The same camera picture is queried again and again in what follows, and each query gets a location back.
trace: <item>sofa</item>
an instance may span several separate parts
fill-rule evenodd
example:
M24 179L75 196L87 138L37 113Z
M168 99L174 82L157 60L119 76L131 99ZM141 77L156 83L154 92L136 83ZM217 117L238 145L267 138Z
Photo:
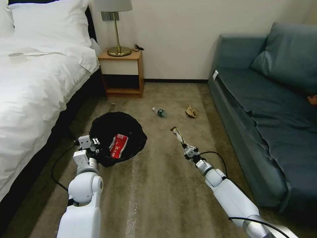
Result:
M316 29L222 34L208 80L256 204L291 214L317 211Z

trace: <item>sofa armrest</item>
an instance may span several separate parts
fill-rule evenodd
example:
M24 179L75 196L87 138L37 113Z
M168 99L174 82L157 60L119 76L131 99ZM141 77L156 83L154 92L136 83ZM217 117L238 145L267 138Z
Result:
M222 34L219 36L210 75L217 68L250 68L266 45L267 35Z

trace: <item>bottle label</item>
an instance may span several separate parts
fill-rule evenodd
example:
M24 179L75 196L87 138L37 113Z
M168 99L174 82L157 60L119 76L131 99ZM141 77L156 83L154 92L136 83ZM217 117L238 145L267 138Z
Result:
M159 110L158 110L158 115L159 115L159 116L162 116L162 112L163 112L163 110L162 110L162 109L159 109Z

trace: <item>beige carpet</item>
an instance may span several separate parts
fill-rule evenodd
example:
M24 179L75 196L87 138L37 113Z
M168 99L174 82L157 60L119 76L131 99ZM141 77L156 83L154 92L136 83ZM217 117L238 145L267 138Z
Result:
M145 84L142 99L91 99L80 110L71 129L75 136L87 134L93 119L116 111L136 118L148 136L146 146L134 159L111 168L101 168L104 189L101 197L102 237L246 237L227 219L204 178L183 157L182 148L170 132L177 126L184 138L201 152L215 150L225 159L228 173L251 196L238 160L213 104L206 84ZM198 118L188 118L191 104ZM152 107L166 111L158 117ZM25 198L4 237L55 237L65 211L67 194L50 179L55 159L69 146L67 139L48 161ZM56 175L68 185L76 174L70 151L58 164ZM223 167L214 155L206 155L216 168ZM287 225L299 237L316 237L317 229L298 225L270 209L260 209L271 222Z

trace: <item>pillow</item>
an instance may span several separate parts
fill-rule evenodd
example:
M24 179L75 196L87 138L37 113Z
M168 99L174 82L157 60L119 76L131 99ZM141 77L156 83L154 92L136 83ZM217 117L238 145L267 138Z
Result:
M305 96L317 94L317 26L274 23L251 68Z
M88 2L59 0L30 3L26 0L9 0L15 25L14 34L22 39L66 41L90 47L85 15Z
M7 8L7 0L0 0L0 37L7 37L14 32L12 13Z

